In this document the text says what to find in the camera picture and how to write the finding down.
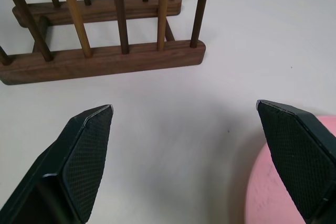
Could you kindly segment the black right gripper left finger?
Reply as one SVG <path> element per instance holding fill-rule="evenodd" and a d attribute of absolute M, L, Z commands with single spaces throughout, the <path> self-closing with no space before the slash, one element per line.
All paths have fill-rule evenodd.
<path fill-rule="evenodd" d="M 113 106 L 72 117 L 1 209 L 1 223 L 87 223 L 102 180 Z"/>

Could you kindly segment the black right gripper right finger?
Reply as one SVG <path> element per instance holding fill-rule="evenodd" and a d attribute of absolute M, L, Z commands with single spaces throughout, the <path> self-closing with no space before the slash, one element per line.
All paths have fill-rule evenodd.
<path fill-rule="evenodd" d="M 305 110 L 256 104 L 271 159 L 305 223 L 335 223 L 335 136 Z"/>

